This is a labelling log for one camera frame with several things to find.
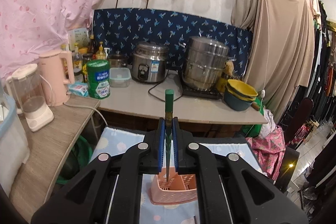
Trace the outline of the green chopstick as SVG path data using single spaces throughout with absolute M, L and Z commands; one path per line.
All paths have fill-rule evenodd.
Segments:
M 173 89 L 165 90 L 165 147 L 166 147 L 166 181 L 169 181 L 170 157 L 171 157 L 171 134 L 173 121 Z

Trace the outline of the black induction cooker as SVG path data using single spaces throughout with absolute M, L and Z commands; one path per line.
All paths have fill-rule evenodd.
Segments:
M 197 98 L 203 98 L 207 100 L 220 100 L 223 98 L 221 93 L 216 90 L 215 88 L 211 88 L 208 91 L 199 91 L 195 90 L 193 88 L 190 88 L 186 85 L 182 78 L 182 71 L 178 71 L 181 87 L 182 87 L 182 95 L 187 97 L 197 97 Z

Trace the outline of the pink perforated utensil basket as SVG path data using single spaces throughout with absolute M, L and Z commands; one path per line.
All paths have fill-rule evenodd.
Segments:
M 153 178 L 149 193 L 155 205 L 180 205 L 196 201 L 197 183 L 194 174 L 179 175 L 170 167 L 169 181 L 166 181 L 166 168 Z

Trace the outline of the light blue patterned cloth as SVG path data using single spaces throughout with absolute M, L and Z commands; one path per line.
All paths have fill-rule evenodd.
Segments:
M 91 159 L 101 153 L 120 155 L 135 144 L 141 143 L 144 135 L 140 132 L 106 127 L 94 149 Z M 262 172 L 256 156 L 253 155 L 244 138 L 196 138 L 212 153 L 226 156 L 236 153 L 255 170 Z M 166 169 L 158 175 L 143 175 L 140 223 L 199 223 L 199 208 L 195 176 L 179 176 L 170 167 L 169 181 Z

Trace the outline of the clear plastic food container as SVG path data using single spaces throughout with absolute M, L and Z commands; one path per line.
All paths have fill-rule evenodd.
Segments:
M 130 70 L 126 67 L 109 70 L 109 83 L 112 88 L 126 88 L 129 86 L 130 79 Z

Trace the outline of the yellow and teal stacked bowls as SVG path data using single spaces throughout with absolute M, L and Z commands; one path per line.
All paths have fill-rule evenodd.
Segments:
M 229 79 L 225 86 L 223 100 L 231 109 L 245 111 L 257 96 L 258 92 L 254 87 L 240 80 Z

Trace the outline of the silver rice cooker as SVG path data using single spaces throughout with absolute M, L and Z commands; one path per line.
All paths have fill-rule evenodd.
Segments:
M 169 48 L 155 42 L 139 42 L 133 51 L 131 76 L 142 83 L 157 84 L 165 79 Z

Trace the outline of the stainless steel steamer pot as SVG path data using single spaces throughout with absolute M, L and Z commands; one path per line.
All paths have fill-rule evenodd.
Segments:
M 212 89 L 226 65 L 229 47 L 217 40 L 191 36 L 187 44 L 182 79 L 192 89 L 207 92 Z

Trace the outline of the small glass-lidded pot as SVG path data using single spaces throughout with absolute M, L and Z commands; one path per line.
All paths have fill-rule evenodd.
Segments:
M 128 56 L 124 55 L 120 51 L 116 51 L 107 57 L 110 68 L 124 68 L 127 67 Z

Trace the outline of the green stacked tins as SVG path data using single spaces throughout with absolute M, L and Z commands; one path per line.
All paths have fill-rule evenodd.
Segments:
M 90 97 L 99 100 L 109 97 L 109 69 L 107 60 L 92 60 L 87 63 L 87 83 Z

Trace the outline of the blue tissue pack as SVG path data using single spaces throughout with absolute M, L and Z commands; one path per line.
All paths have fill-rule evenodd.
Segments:
M 74 83 L 68 85 L 68 91 L 71 94 L 87 97 L 88 96 L 88 85 L 87 83 Z

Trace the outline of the pink floral fabric bundle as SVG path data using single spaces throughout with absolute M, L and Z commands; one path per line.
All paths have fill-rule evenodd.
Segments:
M 272 112 L 264 108 L 264 118 L 268 122 L 262 124 L 257 137 L 248 137 L 247 142 L 252 148 L 262 172 L 276 181 L 285 155 L 285 140 L 282 128 L 276 125 Z

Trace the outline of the yellow oil bottle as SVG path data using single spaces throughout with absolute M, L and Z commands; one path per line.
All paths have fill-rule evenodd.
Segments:
M 103 42 L 100 42 L 98 51 L 96 52 L 96 60 L 105 60 L 106 53 L 104 51 Z

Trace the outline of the pink electric kettle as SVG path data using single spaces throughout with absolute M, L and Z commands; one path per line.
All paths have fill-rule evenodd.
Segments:
M 75 83 L 72 52 L 52 50 L 39 55 L 39 72 L 46 102 L 56 107 L 70 99 L 68 85 Z

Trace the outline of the blue leaf-print cloth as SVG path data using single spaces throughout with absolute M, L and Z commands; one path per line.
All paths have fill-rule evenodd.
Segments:
M 155 9 L 102 9 L 93 16 L 93 34 L 112 51 L 131 55 L 139 42 L 156 42 L 169 48 L 168 63 L 181 67 L 191 36 L 201 36 L 222 42 L 234 59 L 234 75 L 244 76 L 252 43 L 252 32 L 228 23 Z

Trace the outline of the beige hanging cloth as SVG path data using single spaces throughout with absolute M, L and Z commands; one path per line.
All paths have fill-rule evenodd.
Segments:
M 307 87 L 314 57 L 314 23 L 306 0 L 236 0 L 232 25 L 253 31 L 244 80 L 264 90 L 279 121 L 299 86 Z

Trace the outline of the white blender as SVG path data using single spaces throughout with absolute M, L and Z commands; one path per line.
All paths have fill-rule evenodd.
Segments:
M 19 67 L 6 79 L 7 91 L 16 96 L 18 114 L 24 114 L 28 127 L 36 132 L 49 124 L 54 115 L 47 105 L 37 64 Z

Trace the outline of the translucent blue-rimmed storage bin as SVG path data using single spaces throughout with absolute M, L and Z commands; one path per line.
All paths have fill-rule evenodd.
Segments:
M 7 196 L 10 195 L 18 170 L 29 156 L 29 144 L 17 114 L 15 100 L 1 89 L 1 187 Z

